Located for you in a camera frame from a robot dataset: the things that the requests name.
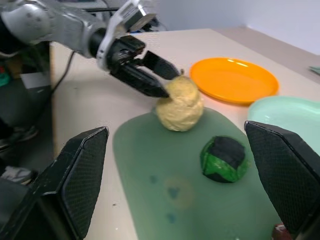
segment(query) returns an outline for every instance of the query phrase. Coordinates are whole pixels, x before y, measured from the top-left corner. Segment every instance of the cutting board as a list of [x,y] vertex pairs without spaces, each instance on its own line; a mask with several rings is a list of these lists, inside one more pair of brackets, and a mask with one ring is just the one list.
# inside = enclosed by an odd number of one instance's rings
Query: cutting board
[[[245,146],[250,167],[236,183],[202,175],[200,152],[220,135]],[[281,223],[246,135],[212,109],[187,132],[165,129],[153,112],[133,118],[115,133],[113,151],[139,240],[270,240]]]

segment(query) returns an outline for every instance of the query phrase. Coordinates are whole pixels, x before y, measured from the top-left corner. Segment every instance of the green ball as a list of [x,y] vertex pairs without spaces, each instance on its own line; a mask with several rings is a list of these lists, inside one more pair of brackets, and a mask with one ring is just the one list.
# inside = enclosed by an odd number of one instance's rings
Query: green ball
[[247,172],[248,159],[245,147],[228,136],[215,136],[203,148],[202,173],[220,183],[235,183]]

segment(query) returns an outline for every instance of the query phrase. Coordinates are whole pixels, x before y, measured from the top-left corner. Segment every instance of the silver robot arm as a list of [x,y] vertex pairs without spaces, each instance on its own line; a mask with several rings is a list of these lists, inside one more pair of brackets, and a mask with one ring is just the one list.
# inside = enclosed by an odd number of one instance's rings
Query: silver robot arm
[[26,46],[58,42],[152,97],[168,97],[157,79],[138,67],[145,66],[165,79],[179,72],[169,62],[147,52],[135,59],[145,44],[128,32],[135,32],[156,14],[150,0],[129,0],[105,22],[78,8],[56,0],[13,0],[0,3],[0,57],[11,57]]

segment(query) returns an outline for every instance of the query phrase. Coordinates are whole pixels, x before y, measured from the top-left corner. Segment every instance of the dough ball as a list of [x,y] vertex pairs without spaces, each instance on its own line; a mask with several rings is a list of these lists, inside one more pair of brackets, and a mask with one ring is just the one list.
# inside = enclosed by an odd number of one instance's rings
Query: dough ball
[[156,113],[160,122],[172,131],[188,131],[204,112],[204,102],[194,82],[178,76],[165,86],[170,97],[160,98]]

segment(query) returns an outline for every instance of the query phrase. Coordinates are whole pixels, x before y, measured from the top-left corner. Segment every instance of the cable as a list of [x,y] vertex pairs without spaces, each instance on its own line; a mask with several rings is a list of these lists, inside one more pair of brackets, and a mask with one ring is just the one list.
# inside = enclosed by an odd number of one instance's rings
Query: cable
[[160,22],[159,21],[159,24],[162,26],[162,27],[164,27],[164,29],[166,30],[166,31],[168,31],[168,28],[166,27],[166,25],[164,25],[162,22]]
[[[106,5],[106,7],[109,9],[109,3],[107,2],[107,0],[102,0],[102,2],[104,2],[104,4]],[[109,15],[110,15],[110,18],[113,16],[112,14],[112,11],[109,11]]]
[[99,13],[99,12],[116,12],[118,11],[118,7],[109,7],[109,8],[90,8],[85,9],[87,13]]
[[34,121],[33,123],[31,124],[30,128],[36,124],[36,122],[40,119],[40,117],[42,116],[42,114],[45,112],[46,110],[46,107],[47,105],[51,102],[51,99],[52,99],[52,96],[54,95],[55,91],[57,90],[57,88],[59,87],[59,85],[63,82],[63,80],[66,78],[69,70],[70,70],[70,67],[71,67],[71,63],[72,63],[72,60],[75,56],[75,51],[72,51],[70,56],[69,56],[69,59],[68,59],[68,62],[66,64],[66,67],[65,67],[65,70],[64,70],[64,73],[62,74],[61,78],[59,79],[59,81],[57,82],[57,84],[51,89],[50,91],[50,94],[49,96],[47,97],[47,99],[45,100],[44,104],[40,107],[39,111],[38,111],[38,114],[35,116],[34,118]]
[[54,88],[51,90],[50,92],[50,96],[49,96],[49,100],[51,100],[51,97],[52,95],[55,93],[55,91],[57,90],[57,88],[59,87],[59,85],[62,83],[62,81],[65,79],[65,77],[67,76],[69,70],[70,70],[70,67],[71,67],[71,63],[72,63],[72,60],[75,56],[75,51],[72,51],[70,56],[69,56],[69,59],[68,59],[68,62],[66,64],[66,67],[65,67],[65,70],[64,70],[64,73],[63,75],[61,76],[61,78],[59,79],[59,81],[57,82],[57,84],[54,86]]

